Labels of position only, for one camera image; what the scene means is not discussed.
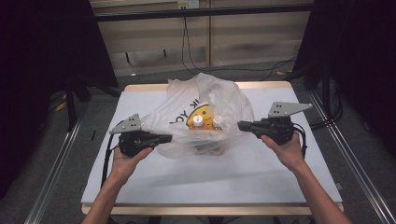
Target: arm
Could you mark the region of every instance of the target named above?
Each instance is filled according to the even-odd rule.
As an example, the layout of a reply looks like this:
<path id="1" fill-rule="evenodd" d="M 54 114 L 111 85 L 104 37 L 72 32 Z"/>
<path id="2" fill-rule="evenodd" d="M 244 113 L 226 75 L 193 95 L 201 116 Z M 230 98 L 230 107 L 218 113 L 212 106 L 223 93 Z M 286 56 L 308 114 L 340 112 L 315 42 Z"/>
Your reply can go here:
<path id="1" fill-rule="evenodd" d="M 262 136 L 262 141 L 275 152 L 282 164 L 294 173 L 317 223 L 351 223 L 319 184 L 305 162 L 297 133 L 294 133 L 291 141 L 283 146 L 279 146 L 265 135 Z"/>
<path id="2" fill-rule="evenodd" d="M 83 224 L 107 223 L 120 189 L 126 184 L 136 165 L 145 159 L 151 151 L 151 148 L 145 148 L 136 156 L 129 158 L 120 152 L 119 147 L 114 149 L 110 175 L 96 196 L 88 215 L 82 221 Z"/>

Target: yellow object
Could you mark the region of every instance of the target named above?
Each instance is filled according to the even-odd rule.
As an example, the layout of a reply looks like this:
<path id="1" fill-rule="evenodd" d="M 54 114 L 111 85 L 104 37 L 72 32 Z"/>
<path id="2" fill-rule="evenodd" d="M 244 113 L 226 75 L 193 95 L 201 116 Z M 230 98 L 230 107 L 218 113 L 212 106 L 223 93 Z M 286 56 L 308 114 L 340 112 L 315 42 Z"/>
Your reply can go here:
<path id="1" fill-rule="evenodd" d="M 192 111 L 186 124 L 190 130 L 215 130 L 213 117 L 213 108 L 209 105 L 201 105 Z"/>
<path id="2" fill-rule="evenodd" d="M 58 106 L 56 106 L 55 111 L 60 111 L 64 108 L 64 106 L 66 105 L 66 102 L 63 102 L 61 104 L 59 104 Z"/>

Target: black cable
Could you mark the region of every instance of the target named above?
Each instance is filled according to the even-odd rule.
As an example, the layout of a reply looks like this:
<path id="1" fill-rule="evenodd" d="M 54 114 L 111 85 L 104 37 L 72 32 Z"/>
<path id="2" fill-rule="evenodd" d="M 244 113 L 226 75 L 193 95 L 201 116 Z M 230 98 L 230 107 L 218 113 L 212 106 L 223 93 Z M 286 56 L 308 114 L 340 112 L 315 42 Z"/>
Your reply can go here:
<path id="1" fill-rule="evenodd" d="M 301 150 L 303 152 L 303 157 L 305 158 L 305 152 L 306 152 L 306 148 L 307 148 L 305 130 L 300 124 L 293 123 L 293 125 L 296 125 L 296 126 L 298 126 L 300 128 L 299 129 L 299 128 L 294 127 L 294 130 L 297 131 L 298 133 L 300 133 L 301 137 L 303 139 L 303 145 L 301 146 Z"/>
<path id="2" fill-rule="evenodd" d="M 327 125 L 338 121 L 344 113 L 344 108 L 341 101 L 341 96 L 339 93 L 339 88 L 336 87 L 334 96 L 332 98 L 332 102 L 334 104 L 334 111 L 331 112 L 328 119 L 325 119 L 321 122 L 317 122 L 318 119 L 315 119 L 312 123 L 310 123 L 310 127 L 312 130 L 320 129 L 326 127 Z"/>
<path id="3" fill-rule="evenodd" d="M 252 69 L 252 68 L 215 68 L 215 69 L 202 69 L 202 68 L 198 68 L 194 61 L 192 60 L 191 57 L 191 45 L 190 45 L 190 36 L 189 36 L 189 28 L 187 27 L 187 21 L 186 18 L 184 18 L 184 31 L 183 31 L 183 46 L 181 49 L 181 61 L 183 63 L 183 66 L 186 68 L 187 71 L 189 71 L 190 73 L 197 75 L 196 73 L 192 72 L 184 63 L 184 46 L 185 46 L 185 42 L 184 39 L 187 36 L 187 45 L 188 45 L 188 50 L 189 50 L 189 57 L 190 57 L 190 61 L 192 66 L 201 72 L 216 72 L 216 71 L 251 71 L 251 72 L 266 72 L 266 71 L 271 71 L 271 73 L 265 77 L 264 79 L 262 79 L 262 81 L 264 81 L 265 79 L 267 79 L 269 76 L 272 75 L 273 71 L 279 67 L 282 67 L 283 65 L 285 65 L 286 63 L 290 63 L 290 62 L 295 62 L 295 58 L 296 56 L 286 60 L 286 61 L 282 61 L 279 63 L 276 63 L 274 66 L 272 66 L 271 68 L 266 68 L 266 69 Z"/>
<path id="4" fill-rule="evenodd" d="M 111 146 L 111 141 L 113 141 L 113 136 L 114 134 L 110 135 L 110 139 L 108 140 L 107 144 L 107 149 L 106 149 L 106 155 L 105 155 L 105 163 L 103 164 L 103 172 L 102 172 L 102 183 L 100 185 L 100 188 L 105 184 L 105 181 L 107 179 L 107 169 L 108 169 L 108 161 L 110 160 L 110 155 L 113 149 L 110 149 Z"/>

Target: hand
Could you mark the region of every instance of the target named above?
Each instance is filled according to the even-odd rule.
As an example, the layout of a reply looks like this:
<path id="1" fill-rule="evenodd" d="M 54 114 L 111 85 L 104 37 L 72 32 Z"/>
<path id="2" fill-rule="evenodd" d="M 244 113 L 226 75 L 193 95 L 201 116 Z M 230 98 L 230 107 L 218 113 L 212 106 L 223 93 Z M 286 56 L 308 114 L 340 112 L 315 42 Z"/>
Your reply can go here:
<path id="1" fill-rule="evenodd" d="M 129 176 L 134 173 L 136 165 L 145 159 L 152 151 L 151 147 L 141 150 L 137 155 L 130 158 L 120 152 L 120 147 L 114 149 L 113 165 L 111 166 L 111 173 L 108 178 L 116 180 L 120 187 L 126 184 Z"/>
<path id="2" fill-rule="evenodd" d="M 297 132 L 294 132 L 291 140 L 282 146 L 279 146 L 274 142 L 274 140 L 266 135 L 263 135 L 261 139 L 265 145 L 275 152 L 280 162 L 282 162 L 282 164 L 292 172 L 294 172 L 301 164 L 305 164 L 300 145 L 300 138 Z"/>

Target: white paper sheet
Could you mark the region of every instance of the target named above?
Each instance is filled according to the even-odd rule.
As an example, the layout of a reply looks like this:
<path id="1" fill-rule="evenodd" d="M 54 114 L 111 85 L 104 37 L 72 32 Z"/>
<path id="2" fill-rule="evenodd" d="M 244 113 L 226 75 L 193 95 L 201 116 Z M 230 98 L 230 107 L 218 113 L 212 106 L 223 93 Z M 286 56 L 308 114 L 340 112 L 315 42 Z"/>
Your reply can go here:
<path id="1" fill-rule="evenodd" d="M 267 118 L 273 101 L 298 103 L 290 88 L 243 90 L 250 100 L 255 120 Z M 134 113 L 140 118 L 154 110 L 166 97 L 165 91 L 123 92 L 108 129 Z M 318 144 L 303 113 L 291 116 L 306 131 L 306 161 L 320 184 L 335 202 L 340 194 L 323 160 Z M 82 203 L 93 203 L 99 192 L 106 145 L 105 137 L 82 196 Z M 113 146 L 118 136 L 113 139 Z M 116 203 L 148 204 L 256 204 L 305 203 L 294 175 L 275 153 L 255 135 L 234 145 L 222 156 L 191 156 L 170 160 L 154 150 L 139 162 L 134 174 L 122 188 Z"/>

